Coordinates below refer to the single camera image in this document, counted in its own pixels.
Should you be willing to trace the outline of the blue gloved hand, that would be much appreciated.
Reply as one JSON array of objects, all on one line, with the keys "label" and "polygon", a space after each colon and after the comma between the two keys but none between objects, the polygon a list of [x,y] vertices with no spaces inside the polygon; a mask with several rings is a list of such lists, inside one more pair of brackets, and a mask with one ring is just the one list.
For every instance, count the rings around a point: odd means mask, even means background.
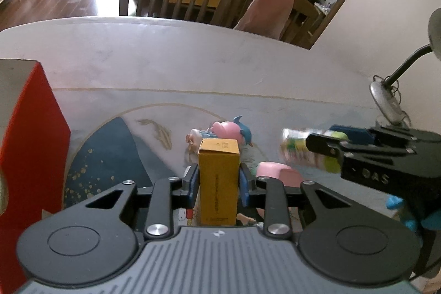
[{"label": "blue gloved hand", "polygon": [[396,211],[400,222],[416,234],[418,234],[422,228],[429,231],[439,231],[441,229],[440,211],[432,213],[426,219],[417,219],[416,216],[409,211],[405,200],[394,195],[387,198],[386,208],[391,211]]}]

